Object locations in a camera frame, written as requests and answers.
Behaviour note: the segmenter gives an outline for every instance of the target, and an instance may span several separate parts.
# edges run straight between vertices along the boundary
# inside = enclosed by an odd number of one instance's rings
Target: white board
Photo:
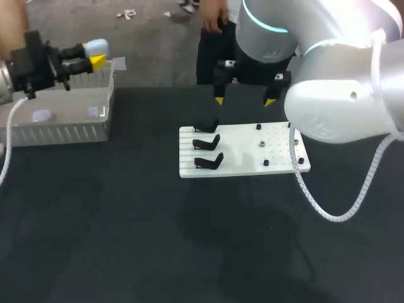
[[[289,152],[288,122],[257,124],[219,125],[213,134],[195,132],[193,127],[179,130],[179,174],[182,178],[230,177],[240,175],[266,175],[293,173]],[[212,142],[220,134],[220,142],[214,151],[195,150],[193,139]],[[310,171],[310,161],[298,131],[295,139],[296,157],[304,158],[299,164],[301,172]],[[217,170],[196,168],[195,158],[214,161],[219,153],[224,160]]]

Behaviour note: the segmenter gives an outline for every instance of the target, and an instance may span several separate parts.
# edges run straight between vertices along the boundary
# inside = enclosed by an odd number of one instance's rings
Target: white cable
[[[6,149],[6,157],[4,159],[4,165],[3,165],[3,169],[1,171],[0,174],[0,186],[3,184],[4,179],[6,178],[7,175],[7,171],[8,171],[8,167],[10,165],[10,160],[11,160],[11,149],[12,149],[12,145],[13,145],[13,124],[12,124],[12,120],[13,120],[13,116],[14,113],[16,112],[16,110],[23,105],[26,101],[28,101],[28,98],[22,98],[19,101],[17,101],[17,103],[14,104],[13,108],[11,109],[10,113],[8,114],[8,118],[7,118],[7,126],[6,126],[6,144],[7,144],[7,149]]]
[[[352,205],[351,209],[349,209],[346,213],[341,216],[333,216],[324,211],[316,202],[316,200],[312,197],[311,193],[307,189],[306,184],[303,181],[302,175],[299,172],[299,166],[297,164],[296,154],[295,154],[295,128],[293,125],[290,125],[290,132],[289,132],[289,150],[290,150],[290,158],[292,159],[292,165],[295,170],[295,175],[297,182],[300,185],[300,188],[303,190],[304,195],[306,196],[307,200],[309,200],[310,204],[313,208],[318,212],[323,218],[331,221],[331,222],[344,222],[348,219],[351,219],[353,215],[358,211],[360,205],[362,204],[366,193],[369,189],[369,186],[372,183],[373,177],[376,173],[377,167],[379,166],[380,160],[383,156],[383,153],[386,151],[387,147],[394,142],[395,138],[390,134],[389,136],[385,137],[383,141],[380,143],[379,147],[374,154],[373,161],[371,167],[367,173],[365,178],[364,185],[360,190],[359,196],[356,199],[355,203]]]

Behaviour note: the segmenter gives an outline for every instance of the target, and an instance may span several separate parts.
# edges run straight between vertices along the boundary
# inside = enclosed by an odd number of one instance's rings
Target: black tabletop
[[[0,189],[0,302],[402,302],[404,146],[358,214],[329,223],[292,174],[179,177],[179,128],[285,121],[263,88],[118,89],[106,143],[16,148]],[[381,138],[304,139],[308,187],[340,215]]]

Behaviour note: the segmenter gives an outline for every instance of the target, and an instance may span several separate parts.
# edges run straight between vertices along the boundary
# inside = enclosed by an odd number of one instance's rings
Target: basket
[[[113,61],[93,74],[71,76],[71,90],[58,83],[37,92],[13,118],[13,146],[88,143],[109,139],[114,100]],[[15,100],[23,97],[16,93]],[[0,140],[6,144],[8,114],[16,101],[0,107]]]

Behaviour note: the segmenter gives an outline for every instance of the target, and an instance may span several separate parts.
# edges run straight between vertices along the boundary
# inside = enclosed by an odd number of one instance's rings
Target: concrete floor
[[[186,16],[175,0],[32,0],[31,29],[58,47],[97,38],[109,41],[114,57],[126,57],[117,86],[183,86],[196,82],[201,21]],[[132,20],[117,19],[136,9]],[[163,14],[170,11],[173,18]]]

